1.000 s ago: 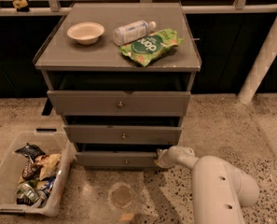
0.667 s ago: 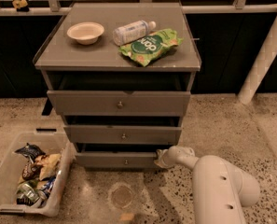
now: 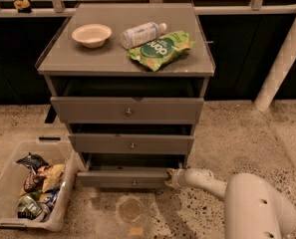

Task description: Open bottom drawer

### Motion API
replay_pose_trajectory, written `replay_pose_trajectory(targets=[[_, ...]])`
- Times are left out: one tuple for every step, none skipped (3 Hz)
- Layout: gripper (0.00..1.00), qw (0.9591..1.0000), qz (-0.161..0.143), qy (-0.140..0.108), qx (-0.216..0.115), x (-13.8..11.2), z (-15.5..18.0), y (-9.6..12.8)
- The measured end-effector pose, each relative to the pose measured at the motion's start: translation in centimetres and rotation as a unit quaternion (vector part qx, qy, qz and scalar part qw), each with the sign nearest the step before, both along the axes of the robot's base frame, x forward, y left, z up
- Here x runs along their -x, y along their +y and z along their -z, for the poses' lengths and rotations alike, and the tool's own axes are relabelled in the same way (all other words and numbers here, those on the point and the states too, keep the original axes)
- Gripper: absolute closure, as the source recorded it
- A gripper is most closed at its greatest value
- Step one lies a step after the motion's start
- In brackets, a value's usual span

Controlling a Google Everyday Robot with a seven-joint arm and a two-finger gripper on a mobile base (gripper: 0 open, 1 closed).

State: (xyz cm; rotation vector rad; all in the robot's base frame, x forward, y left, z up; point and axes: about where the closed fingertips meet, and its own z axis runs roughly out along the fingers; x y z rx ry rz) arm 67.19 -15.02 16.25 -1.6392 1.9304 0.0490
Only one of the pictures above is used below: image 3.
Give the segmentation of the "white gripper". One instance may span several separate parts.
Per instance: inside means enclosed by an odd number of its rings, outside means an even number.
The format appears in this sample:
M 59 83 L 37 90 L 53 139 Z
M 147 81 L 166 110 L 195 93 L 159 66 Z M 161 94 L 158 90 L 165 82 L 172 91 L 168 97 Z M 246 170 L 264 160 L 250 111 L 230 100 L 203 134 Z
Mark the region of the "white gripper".
M 168 168 L 166 172 L 168 173 L 168 176 L 171 177 L 171 180 L 166 181 L 165 185 L 172 188 L 187 187 L 187 184 L 185 181 L 185 169 Z

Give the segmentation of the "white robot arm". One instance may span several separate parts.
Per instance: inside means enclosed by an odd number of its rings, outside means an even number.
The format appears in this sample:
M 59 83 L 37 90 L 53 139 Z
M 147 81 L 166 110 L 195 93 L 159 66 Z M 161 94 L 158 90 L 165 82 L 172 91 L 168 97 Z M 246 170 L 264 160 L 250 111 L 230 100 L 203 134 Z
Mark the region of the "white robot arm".
M 296 229 L 295 206 L 257 175 L 239 173 L 223 182 L 206 169 L 167 173 L 167 186 L 202 189 L 224 203 L 225 239 L 282 239 Z

